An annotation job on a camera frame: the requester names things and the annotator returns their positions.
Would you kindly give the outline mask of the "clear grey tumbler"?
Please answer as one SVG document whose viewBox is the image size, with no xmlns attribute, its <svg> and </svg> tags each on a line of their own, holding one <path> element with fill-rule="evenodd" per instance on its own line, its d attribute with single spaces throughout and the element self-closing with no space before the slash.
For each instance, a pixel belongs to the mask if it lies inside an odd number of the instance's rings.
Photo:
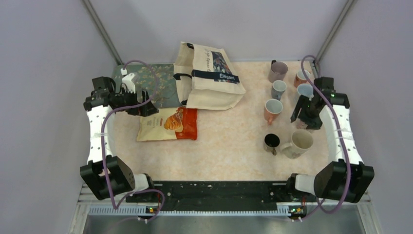
<svg viewBox="0 0 413 234">
<path fill-rule="evenodd" d="M 300 96 L 305 96 L 309 99 L 312 99 L 314 97 L 313 92 L 314 92 L 314 89 L 313 89 L 311 84 L 308 84 L 308 83 L 300 84 L 297 87 L 297 91 L 295 93 L 294 100 L 295 100 L 295 102 L 297 102 L 299 100 Z"/>
</svg>

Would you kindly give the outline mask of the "salmon pink mug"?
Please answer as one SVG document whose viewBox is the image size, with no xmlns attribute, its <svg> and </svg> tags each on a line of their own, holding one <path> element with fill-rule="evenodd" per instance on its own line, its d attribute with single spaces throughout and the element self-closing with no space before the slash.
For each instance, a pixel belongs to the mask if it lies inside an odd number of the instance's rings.
<svg viewBox="0 0 413 234">
<path fill-rule="evenodd" d="M 301 84 L 307 83 L 307 78 L 305 77 L 307 75 L 308 78 L 311 77 L 311 72 L 307 70 L 300 70 L 296 73 L 295 78 L 294 78 L 294 87 L 297 88 Z"/>
</svg>

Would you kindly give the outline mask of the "lilac mug black handle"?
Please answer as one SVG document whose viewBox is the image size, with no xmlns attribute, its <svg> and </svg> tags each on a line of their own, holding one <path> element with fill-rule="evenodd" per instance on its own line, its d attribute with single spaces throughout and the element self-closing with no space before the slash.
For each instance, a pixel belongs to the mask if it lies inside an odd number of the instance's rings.
<svg viewBox="0 0 413 234">
<path fill-rule="evenodd" d="M 271 61 L 270 71 L 268 74 L 268 80 L 271 83 L 277 80 L 283 80 L 287 72 L 288 72 L 287 64 L 274 59 Z"/>
</svg>

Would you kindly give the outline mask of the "brown cup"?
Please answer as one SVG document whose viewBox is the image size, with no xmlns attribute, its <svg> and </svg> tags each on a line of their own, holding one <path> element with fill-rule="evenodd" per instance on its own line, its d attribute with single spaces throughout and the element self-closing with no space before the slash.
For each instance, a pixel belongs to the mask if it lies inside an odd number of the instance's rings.
<svg viewBox="0 0 413 234">
<path fill-rule="evenodd" d="M 276 134 L 267 134 L 264 137 L 263 148 L 272 155 L 277 155 L 276 148 L 280 145 L 280 138 Z"/>
</svg>

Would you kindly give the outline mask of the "beige canvas tote bag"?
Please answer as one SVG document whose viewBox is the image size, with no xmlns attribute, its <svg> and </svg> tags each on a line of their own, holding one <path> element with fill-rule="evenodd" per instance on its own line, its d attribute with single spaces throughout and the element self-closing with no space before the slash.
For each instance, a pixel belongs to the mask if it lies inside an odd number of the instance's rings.
<svg viewBox="0 0 413 234">
<path fill-rule="evenodd" d="M 246 93 L 224 49 L 181 42 L 173 68 L 178 99 L 187 108 L 228 110 Z"/>
</svg>

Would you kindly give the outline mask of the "pink cup off tray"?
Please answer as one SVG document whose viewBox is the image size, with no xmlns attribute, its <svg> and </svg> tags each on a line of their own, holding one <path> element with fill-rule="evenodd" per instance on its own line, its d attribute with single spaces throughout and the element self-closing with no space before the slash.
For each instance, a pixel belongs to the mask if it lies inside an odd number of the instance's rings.
<svg viewBox="0 0 413 234">
<path fill-rule="evenodd" d="M 303 121 L 300 120 L 300 119 L 297 120 L 296 128 L 297 128 L 297 129 L 307 130 L 307 131 L 310 131 L 310 130 L 311 130 L 311 128 L 309 128 L 309 125 L 308 125 L 307 123 L 303 122 Z"/>
</svg>

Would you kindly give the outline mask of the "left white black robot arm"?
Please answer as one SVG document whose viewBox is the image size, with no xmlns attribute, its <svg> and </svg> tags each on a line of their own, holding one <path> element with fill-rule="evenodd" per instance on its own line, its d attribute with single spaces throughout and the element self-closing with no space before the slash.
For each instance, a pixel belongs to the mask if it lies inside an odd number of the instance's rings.
<svg viewBox="0 0 413 234">
<path fill-rule="evenodd" d="M 142 90 L 142 101 L 138 101 L 137 80 L 138 75 L 130 73 L 123 76 L 117 88 L 112 78 L 94 78 L 94 90 L 83 103 L 90 124 L 90 151 L 87 164 L 80 167 L 80 176 L 98 200 L 133 190 L 147 202 L 156 196 L 150 176 L 134 175 L 115 152 L 114 110 L 140 117 L 159 112 L 150 101 L 148 91 Z"/>
</svg>

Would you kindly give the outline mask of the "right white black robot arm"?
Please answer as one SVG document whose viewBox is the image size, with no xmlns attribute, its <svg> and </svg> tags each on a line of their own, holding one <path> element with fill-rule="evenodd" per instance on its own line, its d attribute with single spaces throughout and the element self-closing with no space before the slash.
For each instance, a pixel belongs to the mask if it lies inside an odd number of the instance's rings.
<svg viewBox="0 0 413 234">
<path fill-rule="evenodd" d="M 375 172 L 364 164 L 357 151 L 350 126 L 350 104 L 346 94 L 336 92 L 334 79 L 320 77 L 311 84 L 313 97 L 300 96 L 290 118 L 306 130 L 325 128 L 328 164 L 316 175 L 292 174 L 286 196 L 292 201 L 306 194 L 318 198 L 358 203 L 371 184 Z"/>
</svg>

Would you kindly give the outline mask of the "floral blue serving tray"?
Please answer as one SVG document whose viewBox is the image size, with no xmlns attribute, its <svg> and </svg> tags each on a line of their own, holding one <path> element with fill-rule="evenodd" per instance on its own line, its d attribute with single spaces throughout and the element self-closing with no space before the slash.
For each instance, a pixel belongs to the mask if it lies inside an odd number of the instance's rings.
<svg viewBox="0 0 413 234">
<path fill-rule="evenodd" d="M 157 87 L 155 95 L 151 102 L 157 108 L 173 108 L 182 106 L 179 101 L 176 82 L 173 77 L 172 64 L 151 64 L 153 72 L 158 78 L 158 83 L 155 83 L 155 78 L 152 72 L 143 64 L 132 63 L 127 66 L 128 73 L 135 73 L 135 88 L 136 98 L 138 102 L 142 102 L 142 90 L 146 90 L 148 95 L 153 94 L 154 88 Z"/>
</svg>

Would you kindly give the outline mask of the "cassava chips bag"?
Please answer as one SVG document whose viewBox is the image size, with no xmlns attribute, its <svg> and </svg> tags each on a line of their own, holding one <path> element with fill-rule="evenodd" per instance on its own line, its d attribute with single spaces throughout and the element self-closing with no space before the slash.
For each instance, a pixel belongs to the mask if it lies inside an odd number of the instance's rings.
<svg viewBox="0 0 413 234">
<path fill-rule="evenodd" d="M 197 139 L 197 109 L 163 108 L 140 118 L 137 141 Z"/>
</svg>

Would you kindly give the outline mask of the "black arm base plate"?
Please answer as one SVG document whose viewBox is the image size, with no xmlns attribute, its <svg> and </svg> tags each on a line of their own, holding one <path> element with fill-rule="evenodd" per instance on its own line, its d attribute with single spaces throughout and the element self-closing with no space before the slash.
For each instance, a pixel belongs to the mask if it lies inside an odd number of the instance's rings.
<svg viewBox="0 0 413 234">
<path fill-rule="evenodd" d="M 165 195 L 162 211 L 274 211 L 282 202 L 314 202 L 313 195 L 294 197 L 284 181 L 155 181 Z"/>
</svg>

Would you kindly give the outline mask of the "aluminium frame rail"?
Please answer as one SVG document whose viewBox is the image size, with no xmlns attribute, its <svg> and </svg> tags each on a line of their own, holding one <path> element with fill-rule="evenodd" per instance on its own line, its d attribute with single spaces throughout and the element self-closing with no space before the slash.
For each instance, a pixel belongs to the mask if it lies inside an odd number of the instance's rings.
<svg viewBox="0 0 413 234">
<path fill-rule="evenodd" d="M 162 206 L 165 202 L 165 195 L 157 190 L 144 194 L 129 195 L 116 210 L 112 208 L 109 199 L 99 201 L 95 198 L 89 188 L 83 187 L 78 201 L 80 203 L 92 203 L 94 206 L 91 212 L 97 215 L 137 215 L 152 216 L 156 213 L 158 205 Z M 201 212 L 201 211 L 162 211 L 159 215 L 164 216 L 289 216 L 291 218 L 305 217 L 310 211 L 311 206 L 316 205 L 316 201 L 307 202 L 302 200 L 297 202 L 282 202 L 281 206 L 274 211 L 219 211 L 219 212 Z"/>
</svg>

